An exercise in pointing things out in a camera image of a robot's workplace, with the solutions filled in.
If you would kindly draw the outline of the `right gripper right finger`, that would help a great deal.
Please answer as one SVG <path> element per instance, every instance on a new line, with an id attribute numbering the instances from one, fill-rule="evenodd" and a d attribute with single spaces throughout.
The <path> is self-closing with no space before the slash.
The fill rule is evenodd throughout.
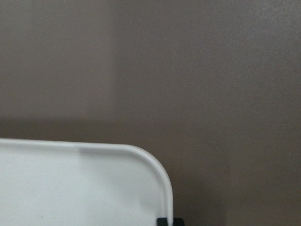
<path id="1" fill-rule="evenodd" d="M 182 218 L 174 218 L 173 226 L 184 226 L 184 220 Z"/>

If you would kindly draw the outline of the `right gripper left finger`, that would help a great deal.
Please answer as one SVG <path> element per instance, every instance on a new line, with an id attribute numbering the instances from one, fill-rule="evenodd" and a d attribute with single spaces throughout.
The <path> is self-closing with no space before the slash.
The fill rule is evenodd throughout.
<path id="1" fill-rule="evenodd" d="M 158 218 L 157 226 L 168 226 L 167 218 Z"/>

